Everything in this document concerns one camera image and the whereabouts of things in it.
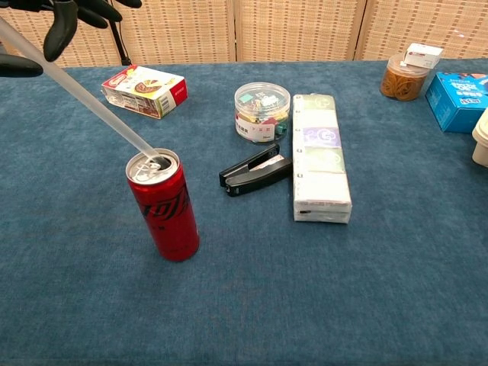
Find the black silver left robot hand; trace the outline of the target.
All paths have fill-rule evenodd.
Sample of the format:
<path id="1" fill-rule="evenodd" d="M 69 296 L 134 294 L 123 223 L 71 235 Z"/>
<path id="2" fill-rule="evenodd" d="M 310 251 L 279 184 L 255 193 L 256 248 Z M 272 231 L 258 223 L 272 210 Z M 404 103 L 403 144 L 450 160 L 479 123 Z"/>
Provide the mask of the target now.
<path id="1" fill-rule="evenodd" d="M 123 19 L 120 12 L 105 0 L 0 0 L 0 8 L 53 12 L 53 24 L 43 43 L 43 55 L 48 62 L 57 60 L 67 48 L 77 31 L 79 20 L 105 29 L 109 21 L 120 22 Z M 42 74 L 43 67 L 33 60 L 0 53 L 0 77 L 30 78 Z"/>

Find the clear plastic straw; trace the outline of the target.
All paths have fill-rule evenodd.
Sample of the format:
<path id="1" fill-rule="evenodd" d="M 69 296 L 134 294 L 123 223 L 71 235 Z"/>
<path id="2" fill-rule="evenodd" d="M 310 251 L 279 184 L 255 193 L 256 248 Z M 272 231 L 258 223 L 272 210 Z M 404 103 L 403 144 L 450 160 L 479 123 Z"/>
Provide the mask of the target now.
<path id="1" fill-rule="evenodd" d="M 148 159 L 163 165 L 162 157 L 142 137 L 131 130 L 118 116 L 106 108 L 94 95 L 83 88 L 74 78 L 59 68 L 57 64 L 47 62 L 44 59 L 43 54 L 2 17 L 0 17 L 0 36 L 4 37 L 9 43 L 12 43 L 27 58 L 39 63 L 48 76 L 61 85 L 72 96 L 78 99 L 108 126 L 119 133 L 126 141 L 137 148 Z"/>

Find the red soda can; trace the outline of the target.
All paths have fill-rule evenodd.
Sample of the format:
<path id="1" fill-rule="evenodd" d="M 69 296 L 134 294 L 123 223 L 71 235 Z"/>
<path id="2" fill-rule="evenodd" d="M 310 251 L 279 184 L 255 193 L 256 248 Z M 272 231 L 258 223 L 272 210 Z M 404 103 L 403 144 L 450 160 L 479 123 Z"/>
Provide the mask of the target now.
<path id="1" fill-rule="evenodd" d="M 127 182 L 160 255 L 182 262 L 199 248 L 197 224 L 178 155 L 169 149 L 157 152 L 169 167 L 161 169 L 140 152 L 126 165 Z"/>

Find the black tripod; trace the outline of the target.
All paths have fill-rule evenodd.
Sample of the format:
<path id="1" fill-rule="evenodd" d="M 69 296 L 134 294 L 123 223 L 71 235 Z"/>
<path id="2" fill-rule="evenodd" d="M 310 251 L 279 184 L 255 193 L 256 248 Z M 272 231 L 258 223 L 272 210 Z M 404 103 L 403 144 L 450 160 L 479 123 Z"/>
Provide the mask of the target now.
<path id="1" fill-rule="evenodd" d="M 120 32 L 117 29 L 117 25 L 113 21 L 108 22 L 111 28 L 111 32 L 114 38 L 114 42 L 120 57 L 120 62 L 123 66 L 129 66 L 131 64 L 130 57 L 127 54 L 127 50 L 124 46 L 124 42 L 122 40 L 122 37 L 120 35 Z"/>

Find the red white cake box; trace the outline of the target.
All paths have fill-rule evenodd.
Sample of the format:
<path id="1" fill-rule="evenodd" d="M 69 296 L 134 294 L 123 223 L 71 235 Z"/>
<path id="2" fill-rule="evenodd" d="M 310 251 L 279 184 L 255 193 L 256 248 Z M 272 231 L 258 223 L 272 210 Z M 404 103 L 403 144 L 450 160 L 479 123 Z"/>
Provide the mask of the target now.
<path id="1" fill-rule="evenodd" d="M 162 119 L 188 97 L 183 76 L 131 65 L 101 84 L 107 101 L 120 108 Z"/>

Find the clear jar of binder clips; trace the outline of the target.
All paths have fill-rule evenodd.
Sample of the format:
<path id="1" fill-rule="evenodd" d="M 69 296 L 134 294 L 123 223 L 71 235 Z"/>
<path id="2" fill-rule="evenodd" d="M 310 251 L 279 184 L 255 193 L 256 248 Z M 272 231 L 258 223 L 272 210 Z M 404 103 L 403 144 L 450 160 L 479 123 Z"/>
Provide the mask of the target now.
<path id="1" fill-rule="evenodd" d="M 251 82 L 234 95 L 235 128 L 253 143 L 270 143 L 287 133 L 291 96 L 287 89 L 269 82 Z"/>

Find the bamboo folding screen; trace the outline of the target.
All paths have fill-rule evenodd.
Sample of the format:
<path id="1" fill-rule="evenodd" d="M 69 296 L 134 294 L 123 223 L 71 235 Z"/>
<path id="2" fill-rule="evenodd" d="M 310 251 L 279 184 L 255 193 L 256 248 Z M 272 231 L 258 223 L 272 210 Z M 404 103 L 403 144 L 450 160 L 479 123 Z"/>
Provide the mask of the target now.
<path id="1" fill-rule="evenodd" d="M 142 0 L 120 7 L 132 63 L 382 60 L 411 43 L 488 58 L 488 0 Z"/>

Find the black stapler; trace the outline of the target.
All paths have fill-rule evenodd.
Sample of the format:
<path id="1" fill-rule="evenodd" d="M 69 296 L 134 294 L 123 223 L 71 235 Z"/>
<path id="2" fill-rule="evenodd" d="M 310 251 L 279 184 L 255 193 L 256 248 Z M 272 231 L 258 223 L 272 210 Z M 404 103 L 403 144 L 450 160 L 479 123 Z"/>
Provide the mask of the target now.
<path id="1" fill-rule="evenodd" d="M 219 173 L 220 186 L 230 197 L 237 197 L 268 187 L 293 173 L 293 161 L 280 154 L 280 146 L 272 143 Z"/>

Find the wrapped tissue pack bundle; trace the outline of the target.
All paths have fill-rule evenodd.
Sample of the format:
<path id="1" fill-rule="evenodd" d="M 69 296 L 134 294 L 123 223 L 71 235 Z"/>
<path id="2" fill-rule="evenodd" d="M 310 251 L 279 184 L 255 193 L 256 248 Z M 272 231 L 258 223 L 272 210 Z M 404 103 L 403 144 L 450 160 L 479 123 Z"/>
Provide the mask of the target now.
<path id="1" fill-rule="evenodd" d="M 293 97 L 294 219 L 347 224 L 352 199 L 345 169 L 335 99 Z"/>

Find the clear jar of rubber bands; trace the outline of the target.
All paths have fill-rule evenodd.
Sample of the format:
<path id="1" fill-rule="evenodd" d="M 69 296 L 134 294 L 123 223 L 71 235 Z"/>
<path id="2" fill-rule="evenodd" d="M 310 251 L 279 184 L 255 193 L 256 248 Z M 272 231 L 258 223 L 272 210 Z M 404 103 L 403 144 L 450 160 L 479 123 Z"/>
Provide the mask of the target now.
<path id="1" fill-rule="evenodd" d="M 411 101 L 419 97 L 430 69 L 411 66 L 403 61 L 403 54 L 391 56 L 380 84 L 380 91 L 398 101 Z"/>

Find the small white cardboard box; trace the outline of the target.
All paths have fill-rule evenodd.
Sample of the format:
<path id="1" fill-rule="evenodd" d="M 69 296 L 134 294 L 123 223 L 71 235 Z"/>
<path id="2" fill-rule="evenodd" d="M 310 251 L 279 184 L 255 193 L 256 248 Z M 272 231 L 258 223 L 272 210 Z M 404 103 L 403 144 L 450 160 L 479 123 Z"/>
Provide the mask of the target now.
<path id="1" fill-rule="evenodd" d="M 411 43 L 404 53 L 403 61 L 407 65 L 434 69 L 441 59 L 443 51 L 440 47 Z"/>

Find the blue cookie box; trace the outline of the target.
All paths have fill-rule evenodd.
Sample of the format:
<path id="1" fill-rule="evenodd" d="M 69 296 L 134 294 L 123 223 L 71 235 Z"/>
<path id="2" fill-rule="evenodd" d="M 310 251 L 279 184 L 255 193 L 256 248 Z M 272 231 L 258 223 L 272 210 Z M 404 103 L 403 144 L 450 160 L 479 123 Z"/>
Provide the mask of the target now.
<path id="1" fill-rule="evenodd" d="M 437 72 L 425 97 L 443 132 L 471 133 L 488 108 L 488 74 Z"/>

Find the beige lidded lunch box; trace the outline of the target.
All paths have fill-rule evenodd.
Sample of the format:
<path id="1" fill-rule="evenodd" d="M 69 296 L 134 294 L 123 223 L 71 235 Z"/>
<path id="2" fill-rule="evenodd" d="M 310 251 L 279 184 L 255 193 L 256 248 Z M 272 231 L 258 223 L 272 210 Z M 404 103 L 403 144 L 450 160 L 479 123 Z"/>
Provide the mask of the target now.
<path id="1" fill-rule="evenodd" d="M 488 108 L 485 109 L 477 121 L 472 131 L 472 137 L 476 141 L 472 160 L 476 164 L 488 168 Z"/>

